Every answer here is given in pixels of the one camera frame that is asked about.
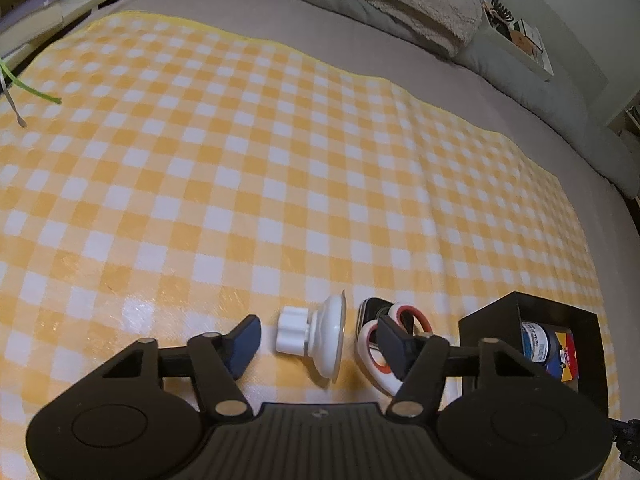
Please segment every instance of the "bed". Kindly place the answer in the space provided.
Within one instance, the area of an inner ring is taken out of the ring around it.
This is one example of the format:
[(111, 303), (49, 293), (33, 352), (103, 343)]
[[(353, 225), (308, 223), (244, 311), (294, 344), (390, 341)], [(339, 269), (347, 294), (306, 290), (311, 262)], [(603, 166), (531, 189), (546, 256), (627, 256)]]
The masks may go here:
[[(640, 349), (638, 231), (619, 190), (548, 124), (470, 70), (305, 2), (120, 0), (96, 12), (80, 27), (123, 10), (185, 18), (240, 36), (290, 46), (349, 73), (387, 79), (420, 101), (512, 140), (526, 157), (558, 178), (575, 211), (597, 273), (616, 355), (612, 366), (617, 369), (619, 405), (610, 406), (610, 410), (619, 409), (623, 420), (640, 415), (640, 377), (636, 370)], [(12, 457), (1, 462), (4, 475), (29, 476), (31, 473), (16, 465)], [(623, 466), (625, 478), (632, 478), (633, 474)]]

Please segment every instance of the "black box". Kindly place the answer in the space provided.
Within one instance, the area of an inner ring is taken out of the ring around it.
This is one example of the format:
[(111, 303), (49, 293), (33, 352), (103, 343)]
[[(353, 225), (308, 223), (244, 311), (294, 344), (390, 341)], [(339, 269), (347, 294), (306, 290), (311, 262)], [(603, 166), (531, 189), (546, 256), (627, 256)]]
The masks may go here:
[[(482, 338), (497, 337), (523, 353), (523, 320), (571, 330), (578, 362), (578, 391), (608, 415), (604, 349), (598, 316), (591, 312), (522, 292), (512, 292), (458, 322), (460, 345), (477, 346)], [(473, 378), (463, 378), (463, 394), (474, 387)]]

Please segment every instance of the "checkered tablecloth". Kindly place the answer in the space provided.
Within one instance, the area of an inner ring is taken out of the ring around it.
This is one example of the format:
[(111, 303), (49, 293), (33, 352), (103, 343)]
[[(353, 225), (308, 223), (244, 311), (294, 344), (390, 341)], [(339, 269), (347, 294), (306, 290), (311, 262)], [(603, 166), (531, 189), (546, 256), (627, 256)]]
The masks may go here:
[[(34, 476), (33, 413), (119, 349), (142, 335), (178, 346), (248, 313), (263, 325), (241, 380), (255, 408), (383, 400), (354, 360), (369, 296), (415, 304), (451, 342), (460, 317), (515, 289), (596, 312), (619, 414), (580, 224), (501, 134), (387, 80), (152, 14), (64, 38), (24, 79), (63, 102), (16, 89), (27, 129), (0, 104), (4, 478)], [(274, 354), (274, 326), (282, 306), (343, 289), (344, 358), (325, 384)], [(448, 384), (445, 402), (457, 394)]]

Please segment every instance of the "green cable tie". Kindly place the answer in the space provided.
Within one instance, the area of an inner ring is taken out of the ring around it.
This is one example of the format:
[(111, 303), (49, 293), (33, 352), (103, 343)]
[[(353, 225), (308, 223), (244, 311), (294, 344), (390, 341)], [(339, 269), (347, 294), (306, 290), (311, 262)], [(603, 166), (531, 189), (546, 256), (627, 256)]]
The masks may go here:
[(2, 60), (1, 57), (0, 57), (0, 68), (2, 69), (2, 71), (5, 74), (7, 74), (9, 76), (9, 79), (11, 81), (13, 81), (16, 86), (19, 86), (23, 90), (26, 90), (27, 92), (29, 92), (29, 93), (37, 96), (37, 97), (40, 97), (41, 99), (44, 99), (46, 101), (50, 101), (50, 102), (55, 103), (57, 105), (62, 104), (62, 99), (60, 99), (59, 97), (53, 97), (53, 95), (49, 95), (49, 94), (45, 94), (43, 92), (39, 92), (35, 88), (31, 88), (29, 85), (27, 85), (27, 84), (23, 83), (22, 81), (20, 81), (15, 75), (13, 75), (11, 73), (11, 70), (9, 70), (9, 67), (4, 63), (4, 60)]

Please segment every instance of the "white wall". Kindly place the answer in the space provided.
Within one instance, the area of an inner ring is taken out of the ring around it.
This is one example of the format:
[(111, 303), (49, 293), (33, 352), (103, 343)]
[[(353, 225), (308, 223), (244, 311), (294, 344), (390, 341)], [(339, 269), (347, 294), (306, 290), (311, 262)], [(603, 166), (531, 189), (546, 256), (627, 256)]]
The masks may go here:
[[(566, 24), (606, 77), (604, 88), (590, 96), (588, 102), (594, 117), (608, 123), (640, 89), (640, 0), (543, 1)], [(546, 37), (554, 33), (554, 28), (543, 32), (543, 27), (536, 24), (547, 44)], [(556, 42), (554, 47), (562, 48), (562, 42)], [(559, 54), (571, 63), (570, 52)]]

